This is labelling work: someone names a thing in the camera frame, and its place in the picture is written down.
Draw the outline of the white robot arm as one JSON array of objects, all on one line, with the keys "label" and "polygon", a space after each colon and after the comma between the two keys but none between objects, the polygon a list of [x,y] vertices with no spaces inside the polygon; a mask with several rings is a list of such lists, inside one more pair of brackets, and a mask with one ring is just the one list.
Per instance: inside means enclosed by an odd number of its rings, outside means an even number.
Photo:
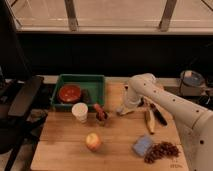
[{"label": "white robot arm", "polygon": [[160,105],[199,135],[194,170],[213,171],[213,111],[159,88],[155,76],[150,73],[128,80],[123,105],[133,110],[142,96]]}]

